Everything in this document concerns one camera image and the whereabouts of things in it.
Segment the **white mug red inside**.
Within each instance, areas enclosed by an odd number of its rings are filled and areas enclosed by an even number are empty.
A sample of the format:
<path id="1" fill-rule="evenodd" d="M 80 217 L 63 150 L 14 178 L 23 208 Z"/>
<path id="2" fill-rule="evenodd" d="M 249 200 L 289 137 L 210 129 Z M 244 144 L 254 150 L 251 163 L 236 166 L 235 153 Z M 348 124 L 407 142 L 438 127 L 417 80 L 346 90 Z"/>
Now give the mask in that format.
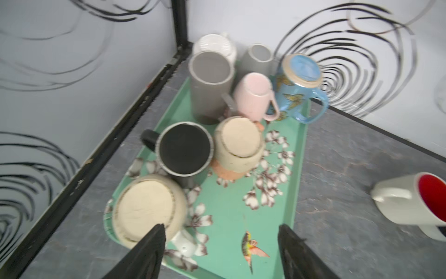
<path id="1" fill-rule="evenodd" d="M 371 198 L 391 222 L 446 240 L 446 182 L 439 176 L 420 172 L 384 180 L 374 185 Z"/>

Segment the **beige mug white handle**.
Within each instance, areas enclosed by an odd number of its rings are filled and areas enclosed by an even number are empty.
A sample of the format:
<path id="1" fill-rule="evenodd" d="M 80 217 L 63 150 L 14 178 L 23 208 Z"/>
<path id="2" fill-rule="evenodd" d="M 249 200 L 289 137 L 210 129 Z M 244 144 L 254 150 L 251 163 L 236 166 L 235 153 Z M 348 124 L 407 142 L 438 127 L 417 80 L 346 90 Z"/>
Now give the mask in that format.
<path id="1" fill-rule="evenodd" d="M 167 242 L 184 257 L 192 257 L 197 243 L 185 229 L 188 201 L 182 188 L 160 174 L 143 176 L 119 195 L 112 213 L 113 230 L 132 249 L 157 224 L 163 224 Z"/>

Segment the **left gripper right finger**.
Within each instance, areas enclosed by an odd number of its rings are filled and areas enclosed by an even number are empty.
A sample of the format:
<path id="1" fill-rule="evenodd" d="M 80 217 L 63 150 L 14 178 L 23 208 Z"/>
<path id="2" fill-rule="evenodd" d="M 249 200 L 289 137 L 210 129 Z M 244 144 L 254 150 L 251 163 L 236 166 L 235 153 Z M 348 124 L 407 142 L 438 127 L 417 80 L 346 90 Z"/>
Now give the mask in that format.
<path id="1" fill-rule="evenodd" d="M 340 279 L 287 224 L 279 226 L 278 246 L 286 279 Z"/>

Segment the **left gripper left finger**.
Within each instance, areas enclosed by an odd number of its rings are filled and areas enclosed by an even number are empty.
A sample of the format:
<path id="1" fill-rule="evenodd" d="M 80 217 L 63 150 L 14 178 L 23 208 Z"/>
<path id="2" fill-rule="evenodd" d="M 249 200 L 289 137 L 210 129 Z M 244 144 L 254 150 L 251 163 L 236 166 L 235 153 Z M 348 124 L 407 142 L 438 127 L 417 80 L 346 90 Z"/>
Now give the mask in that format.
<path id="1" fill-rule="evenodd" d="M 165 245 L 165 227 L 157 224 L 103 279 L 157 279 Z"/>

